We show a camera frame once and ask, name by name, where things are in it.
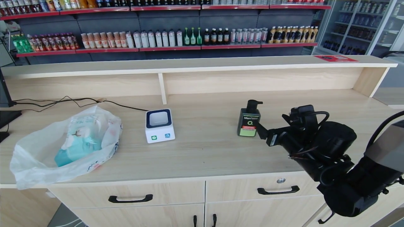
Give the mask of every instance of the wall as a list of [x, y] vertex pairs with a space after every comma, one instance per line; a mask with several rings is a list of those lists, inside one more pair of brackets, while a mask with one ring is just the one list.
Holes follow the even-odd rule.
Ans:
[[[25, 34], [40, 35], [49, 33], [72, 32], [81, 42], [81, 33], [121, 32], [156, 29], [162, 31], [173, 28], [201, 27], [215, 28], [256, 28], [272, 26], [309, 26], [314, 10], [305, 9], [237, 9], [237, 10], [189, 10], [189, 11], [138, 11], [107, 12], [76, 15], [59, 15], [19, 19]], [[178, 59], [210, 57], [252, 57], [300, 55], [302, 47], [257, 48], [257, 49], [219, 49], [219, 50], [182, 50], [138, 53], [93, 53], [75, 55], [51, 55], [28, 57], [31, 64], [118, 61], [143, 59]]]

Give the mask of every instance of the black monitor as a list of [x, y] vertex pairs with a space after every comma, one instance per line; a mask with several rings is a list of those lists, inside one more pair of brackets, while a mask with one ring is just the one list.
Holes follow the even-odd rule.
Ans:
[[[4, 80], [3, 72], [0, 68], [0, 107], [12, 107], [14, 102], [11, 100], [8, 92], [6, 81]], [[21, 116], [21, 111], [0, 111], [0, 128], [3, 128], [15, 118]], [[10, 134], [8, 132], [0, 132], [0, 142], [3, 141]]]

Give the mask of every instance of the keyhole lock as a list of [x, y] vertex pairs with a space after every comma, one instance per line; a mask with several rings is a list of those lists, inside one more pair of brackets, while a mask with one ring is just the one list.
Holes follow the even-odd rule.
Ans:
[[282, 184], [282, 183], [285, 182], [285, 181], [286, 181], [285, 178], [280, 178], [280, 179], [278, 179], [276, 182], [277, 182], [278, 184]]

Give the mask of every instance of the bottle cap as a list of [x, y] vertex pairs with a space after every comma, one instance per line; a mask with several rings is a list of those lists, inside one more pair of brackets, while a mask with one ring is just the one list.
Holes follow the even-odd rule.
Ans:
[[258, 104], [263, 104], [263, 102], [260, 102], [260, 101], [254, 100], [254, 99], [250, 99], [247, 102], [246, 113], [248, 113], [248, 114], [256, 113]]

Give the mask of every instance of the red shelf edge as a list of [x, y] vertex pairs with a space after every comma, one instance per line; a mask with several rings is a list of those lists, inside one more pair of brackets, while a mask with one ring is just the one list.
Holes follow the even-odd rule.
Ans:
[[56, 51], [20, 53], [20, 54], [17, 54], [17, 57], [32, 57], [32, 56], [45, 56], [45, 55], [72, 55], [72, 54], [76, 54], [76, 50], [56, 50]]
[[261, 44], [261, 48], [271, 48], [271, 47], [294, 47], [294, 46], [317, 46], [316, 42], [295, 42], [295, 43], [265, 43]]
[[300, 5], [300, 4], [289, 4], [289, 5], [270, 5], [271, 9], [282, 9], [282, 8], [301, 8], [301, 9], [331, 9], [328, 5]]
[[60, 15], [80, 14], [80, 13], [100, 13], [100, 12], [128, 12], [129, 7], [104, 7], [104, 8], [82, 8], [60, 11]]
[[202, 5], [202, 9], [269, 9], [267, 5]]
[[78, 49], [78, 50], [76, 50], [76, 54], [116, 53], [116, 52], [139, 52], [139, 48], [103, 48], [103, 49]]
[[211, 45], [202, 46], [202, 50], [214, 49], [245, 49], [245, 48], [260, 48], [261, 44], [246, 44], [246, 45]]
[[160, 11], [160, 10], [200, 10], [199, 5], [188, 5], [188, 6], [134, 6], [131, 7], [131, 11]]
[[165, 50], [200, 50], [201, 46], [168, 46], [168, 47], [143, 47], [139, 51], [165, 51]]
[[2, 16], [2, 17], [0, 17], [0, 21], [19, 19], [19, 18], [48, 17], [48, 16], [57, 16], [57, 15], [59, 15], [59, 11], [24, 13], [24, 14], [17, 14], [17, 15], [11, 15], [11, 16]]

